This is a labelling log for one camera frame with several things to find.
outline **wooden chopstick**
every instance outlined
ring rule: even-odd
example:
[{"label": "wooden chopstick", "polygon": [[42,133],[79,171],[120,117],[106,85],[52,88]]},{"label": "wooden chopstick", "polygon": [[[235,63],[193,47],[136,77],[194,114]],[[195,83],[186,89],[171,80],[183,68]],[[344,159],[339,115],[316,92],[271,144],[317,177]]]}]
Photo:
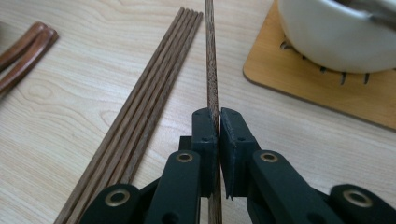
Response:
[{"label": "wooden chopstick", "polygon": [[[125,169],[128,164],[127,159],[135,158],[136,146],[143,146],[149,140],[152,131],[148,132],[145,130],[154,129],[156,121],[161,114],[161,109],[158,110],[157,104],[163,107],[166,101],[165,95],[168,95],[169,92],[167,91],[165,94],[163,90],[169,90],[170,88],[163,87],[165,82],[161,81],[163,80],[162,76],[165,75],[167,77],[166,74],[169,69],[166,68],[168,66],[173,68],[175,64],[178,67],[181,66],[180,60],[174,63],[171,59],[177,57],[175,55],[181,55],[177,50],[184,49],[184,47],[174,47],[177,46],[177,43],[186,42],[180,37],[184,36],[181,34],[188,32],[186,27],[190,29],[190,26],[183,26],[183,24],[188,24],[187,22],[190,22],[190,20],[187,19],[191,19],[194,13],[184,8],[181,8],[177,13],[162,42],[153,54],[141,78],[137,81],[125,105],[117,115],[104,141],[78,181],[55,223],[78,222],[89,202],[94,199],[98,192],[109,184],[120,183],[121,177],[124,176],[124,170],[128,170]],[[148,116],[149,120],[155,120],[155,122],[148,122],[145,119]],[[144,150],[139,148],[138,151],[141,157]]]},{"label": "wooden chopstick", "polygon": [[[219,136],[219,99],[218,77],[216,65],[216,43],[214,23],[213,0],[205,1],[205,24],[206,24],[206,81],[207,81],[207,107],[209,108],[212,122]],[[222,223],[221,216],[221,183],[219,157],[217,159],[215,175],[215,188],[209,197],[209,224]]]},{"label": "wooden chopstick", "polygon": [[0,79],[0,94],[21,81],[40,61],[58,38],[55,30],[42,22],[32,27],[4,54],[0,56],[0,71],[8,67],[19,57],[17,64]]},{"label": "wooden chopstick", "polygon": [[182,46],[180,54],[177,56],[175,66],[172,68],[172,71],[170,72],[168,79],[166,79],[166,83],[164,84],[161,94],[159,94],[157,103],[155,104],[155,107],[153,108],[153,110],[151,112],[151,116],[149,117],[148,122],[145,125],[145,130],[143,131],[143,134],[141,135],[139,143],[136,146],[136,150],[135,150],[132,158],[129,160],[128,166],[123,173],[121,183],[132,184],[135,172],[137,171],[138,164],[141,161],[143,154],[144,154],[144,150],[149,143],[149,136],[151,136],[152,132],[154,131],[154,128],[158,121],[158,117],[161,115],[161,112],[165,105],[166,98],[169,96],[170,90],[172,89],[172,86],[175,83],[177,74],[181,69],[181,65],[183,64],[184,59],[187,56],[189,48],[192,44],[192,40],[193,40],[193,38],[199,28],[199,25],[202,21],[202,17],[203,17],[203,13],[198,13],[198,15],[194,21],[194,24],[192,26],[192,29],[190,30],[190,33],[187,36],[187,40],[184,43],[184,45]]},{"label": "wooden chopstick", "polygon": [[28,47],[35,41],[41,31],[48,28],[46,24],[41,21],[35,22],[17,42],[15,42],[9,49],[0,55],[0,72],[14,63],[22,54],[28,50]]},{"label": "wooden chopstick", "polygon": [[80,180],[76,184],[75,188],[73,189],[71,195],[69,196],[68,200],[66,201],[63,209],[61,210],[60,214],[55,220],[55,223],[66,223],[72,212],[76,210],[76,204],[80,200],[81,194],[87,187],[90,179],[92,178],[94,172],[96,171],[96,167],[102,160],[105,160],[107,157],[107,148],[109,147],[111,142],[118,142],[120,140],[120,133],[123,132],[125,129],[124,126],[121,126],[122,121],[124,120],[128,111],[133,111],[131,108],[132,103],[136,95],[142,91],[142,86],[144,85],[145,81],[148,78],[149,72],[151,71],[153,65],[156,63],[160,53],[163,51],[163,48],[168,41],[170,34],[176,27],[181,14],[184,12],[184,8],[181,8],[180,11],[177,13],[175,19],[173,20],[171,26],[163,36],[162,41],[160,42],[159,46],[155,50],[154,54],[152,55],[151,59],[148,62],[145,70],[143,71],[140,78],[137,80],[131,94],[128,96],[124,106],[121,108],[120,113],[116,116],[116,119],[113,121],[110,129],[108,130],[104,140],[102,141],[101,145],[93,155],[90,163],[88,164],[87,168],[85,169],[83,175],[81,176]]}]

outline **light wood tabletop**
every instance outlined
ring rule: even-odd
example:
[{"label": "light wood tabletop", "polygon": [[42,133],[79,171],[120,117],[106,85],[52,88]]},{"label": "light wood tabletop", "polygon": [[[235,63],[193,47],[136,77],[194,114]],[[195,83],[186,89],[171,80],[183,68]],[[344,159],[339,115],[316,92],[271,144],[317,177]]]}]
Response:
[{"label": "light wood tabletop", "polygon": [[[396,207],[396,135],[250,83],[242,69],[272,0],[215,1],[219,106],[240,112],[262,148],[284,155],[313,187],[355,184]],[[4,51],[35,21],[59,39],[0,95],[0,223],[52,223],[180,7],[205,1],[0,1]],[[172,89],[134,184],[161,176],[191,113],[206,107],[205,23]],[[250,223],[245,199],[224,223]],[[201,223],[207,203],[202,199]]]}]

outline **coaster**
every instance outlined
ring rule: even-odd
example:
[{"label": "coaster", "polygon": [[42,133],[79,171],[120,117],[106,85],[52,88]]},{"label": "coaster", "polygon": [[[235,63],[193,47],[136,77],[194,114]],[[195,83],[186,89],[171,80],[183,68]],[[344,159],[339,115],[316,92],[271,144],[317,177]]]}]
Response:
[{"label": "coaster", "polygon": [[274,1],[244,65],[253,83],[396,130],[396,71],[342,74],[287,48]]}]

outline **black clamp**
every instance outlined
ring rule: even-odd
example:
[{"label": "black clamp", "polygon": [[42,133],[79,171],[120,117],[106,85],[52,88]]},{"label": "black clamp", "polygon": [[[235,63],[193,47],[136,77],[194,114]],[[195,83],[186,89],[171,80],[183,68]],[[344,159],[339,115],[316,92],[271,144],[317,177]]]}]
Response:
[{"label": "black clamp", "polygon": [[396,211],[366,189],[340,185],[328,196],[311,188],[282,155],[261,150],[242,116],[227,108],[220,138],[209,110],[195,111],[192,136],[180,137],[160,179],[141,190],[104,189],[80,223],[199,223],[200,198],[214,188],[218,144],[227,198],[247,197],[252,223],[396,223]]}]

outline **white bowl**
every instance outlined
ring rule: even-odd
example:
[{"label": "white bowl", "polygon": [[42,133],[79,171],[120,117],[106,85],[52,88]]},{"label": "white bowl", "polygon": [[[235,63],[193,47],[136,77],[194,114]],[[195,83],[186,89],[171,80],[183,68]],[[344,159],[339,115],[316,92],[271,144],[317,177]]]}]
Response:
[{"label": "white bowl", "polygon": [[373,73],[396,68],[396,31],[333,0],[278,0],[282,28],[296,50],[326,68]]}]

